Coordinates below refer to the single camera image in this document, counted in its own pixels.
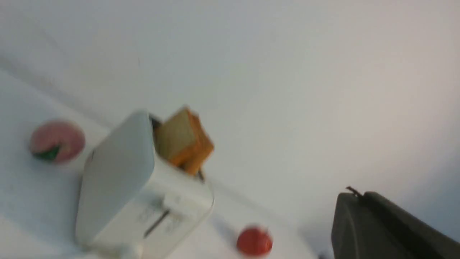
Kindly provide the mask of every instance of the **tomato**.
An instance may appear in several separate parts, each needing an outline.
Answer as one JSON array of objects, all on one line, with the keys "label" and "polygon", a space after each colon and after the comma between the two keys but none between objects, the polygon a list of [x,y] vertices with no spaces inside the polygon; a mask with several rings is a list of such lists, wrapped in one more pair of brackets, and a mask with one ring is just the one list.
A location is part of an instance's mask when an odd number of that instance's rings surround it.
[{"label": "tomato", "polygon": [[247,227],[236,242],[238,250],[248,256],[263,256],[270,253],[273,240],[268,230],[258,226]]}]

